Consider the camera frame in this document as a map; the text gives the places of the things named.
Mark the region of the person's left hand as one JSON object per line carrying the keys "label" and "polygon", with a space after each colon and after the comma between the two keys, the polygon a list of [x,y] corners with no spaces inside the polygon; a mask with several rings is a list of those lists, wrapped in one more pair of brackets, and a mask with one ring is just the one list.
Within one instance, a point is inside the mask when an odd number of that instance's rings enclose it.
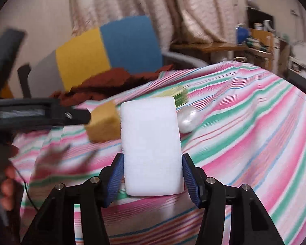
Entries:
{"label": "person's left hand", "polygon": [[2,197],[0,199],[1,205],[6,211],[11,211],[14,208],[14,180],[16,177],[15,167],[9,160],[18,153],[18,148],[12,144],[6,144],[6,148],[10,153],[8,157],[8,163],[4,169],[5,180],[2,181],[0,185]]}

